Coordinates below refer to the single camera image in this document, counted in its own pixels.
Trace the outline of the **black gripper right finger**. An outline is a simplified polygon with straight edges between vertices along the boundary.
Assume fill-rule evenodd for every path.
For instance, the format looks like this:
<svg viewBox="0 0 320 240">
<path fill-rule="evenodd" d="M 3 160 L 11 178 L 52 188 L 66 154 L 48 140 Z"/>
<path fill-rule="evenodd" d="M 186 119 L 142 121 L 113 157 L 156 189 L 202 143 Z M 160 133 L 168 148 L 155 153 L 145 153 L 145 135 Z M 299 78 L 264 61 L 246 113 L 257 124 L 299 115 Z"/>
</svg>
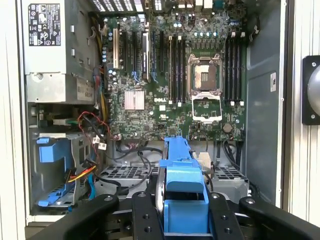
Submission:
<svg viewBox="0 0 320 240">
<path fill-rule="evenodd" d="M 243 197 L 239 212 L 217 192 L 208 194 L 214 240 L 318 240 L 320 228 L 260 198 Z"/>
</svg>

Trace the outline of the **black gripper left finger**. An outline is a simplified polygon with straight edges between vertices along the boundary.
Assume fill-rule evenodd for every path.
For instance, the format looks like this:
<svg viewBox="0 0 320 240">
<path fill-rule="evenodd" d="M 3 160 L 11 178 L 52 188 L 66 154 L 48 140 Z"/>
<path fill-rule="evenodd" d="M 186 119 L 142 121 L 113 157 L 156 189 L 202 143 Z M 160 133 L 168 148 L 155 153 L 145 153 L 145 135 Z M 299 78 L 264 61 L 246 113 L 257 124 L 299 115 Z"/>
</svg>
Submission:
<svg viewBox="0 0 320 240">
<path fill-rule="evenodd" d="M 162 240 L 164 230 L 148 192 L 119 200 L 102 194 L 44 227 L 32 240 Z"/>
</svg>

